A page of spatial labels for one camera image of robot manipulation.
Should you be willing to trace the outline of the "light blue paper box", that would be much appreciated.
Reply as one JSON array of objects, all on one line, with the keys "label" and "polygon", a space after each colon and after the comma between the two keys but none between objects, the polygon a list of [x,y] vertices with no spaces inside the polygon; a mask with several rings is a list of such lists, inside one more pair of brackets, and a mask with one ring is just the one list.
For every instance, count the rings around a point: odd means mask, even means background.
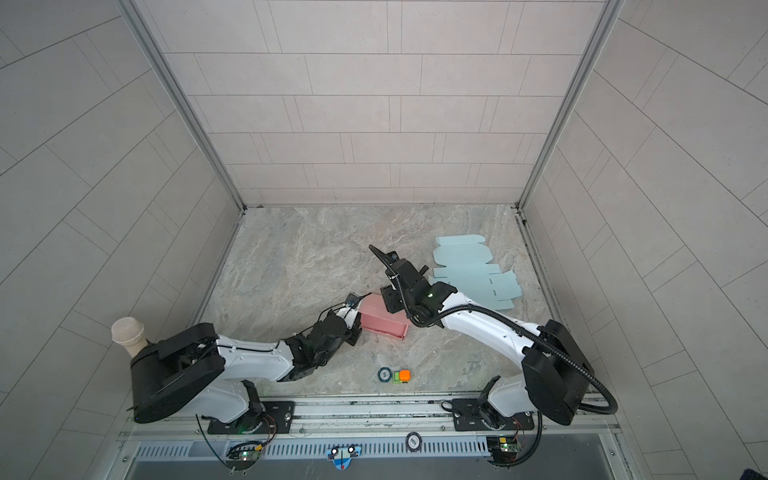
[{"label": "light blue paper box", "polygon": [[429,282],[452,285],[482,306],[511,310],[522,289],[513,271],[503,272],[493,262],[485,241],[483,236],[475,234],[437,237],[433,258],[438,267]]}]

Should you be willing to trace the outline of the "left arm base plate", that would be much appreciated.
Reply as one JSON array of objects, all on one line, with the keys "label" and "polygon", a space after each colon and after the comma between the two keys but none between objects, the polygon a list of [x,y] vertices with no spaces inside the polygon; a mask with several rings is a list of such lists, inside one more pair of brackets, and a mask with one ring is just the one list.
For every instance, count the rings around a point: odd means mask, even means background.
[{"label": "left arm base plate", "polygon": [[272,435],[290,432],[296,403],[293,401],[266,401],[263,411],[246,412],[239,419],[228,424],[212,418],[206,433],[209,435]]}]

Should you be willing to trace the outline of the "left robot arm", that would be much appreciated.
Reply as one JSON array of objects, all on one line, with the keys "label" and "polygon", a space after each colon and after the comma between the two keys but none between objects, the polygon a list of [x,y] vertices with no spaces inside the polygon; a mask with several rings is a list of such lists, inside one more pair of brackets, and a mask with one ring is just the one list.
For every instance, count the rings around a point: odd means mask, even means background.
[{"label": "left robot arm", "polygon": [[274,343],[235,340],[211,323],[194,325],[131,353],[133,420],[157,422],[198,415],[222,424],[261,409],[254,381],[293,382],[327,365],[340,347],[362,333],[360,313],[330,310],[306,332]]}]

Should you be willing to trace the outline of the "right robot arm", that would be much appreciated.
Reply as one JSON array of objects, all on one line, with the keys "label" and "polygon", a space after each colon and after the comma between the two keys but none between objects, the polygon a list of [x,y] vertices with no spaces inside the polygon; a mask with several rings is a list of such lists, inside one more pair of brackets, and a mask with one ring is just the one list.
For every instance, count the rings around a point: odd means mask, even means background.
[{"label": "right robot arm", "polygon": [[613,415],[618,402],[594,374],[568,329],[555,320],[522,322],[471,300],[442,281],[431,283],[395,251],[369,247],[390,281],[381,289],[390,313],[403,311],[419,328],[440,327],[467,335],[511,360],[521,373],[492,378],[477,401],[476,417],[500,429],[519,413],[535,412],[560,425],[581,410]]}]

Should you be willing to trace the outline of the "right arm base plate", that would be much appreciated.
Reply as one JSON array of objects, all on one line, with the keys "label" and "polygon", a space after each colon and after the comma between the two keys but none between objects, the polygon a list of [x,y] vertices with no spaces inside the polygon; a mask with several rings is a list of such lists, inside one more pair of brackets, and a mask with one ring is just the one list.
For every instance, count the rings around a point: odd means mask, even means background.
[{"label": "right arm base plate", "polygon": [[473,398],[456,398],[441,402],[441,408],[452,415],[457,432],[532,431],[535,415],[531,412],[503,417],[488,402]]}]

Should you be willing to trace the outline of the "pink paper box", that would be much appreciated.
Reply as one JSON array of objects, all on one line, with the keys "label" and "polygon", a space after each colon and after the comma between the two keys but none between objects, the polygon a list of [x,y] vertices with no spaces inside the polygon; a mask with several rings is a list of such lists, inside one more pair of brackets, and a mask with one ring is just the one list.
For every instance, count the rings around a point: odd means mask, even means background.
[{"label": "pink paper box", "polygon": [[370,294],[363,298],[358,306],[361,327],[377,334],[403,340],[406,337],[410,321],[405,313],[389,313],[384,299],[379,294]]}]

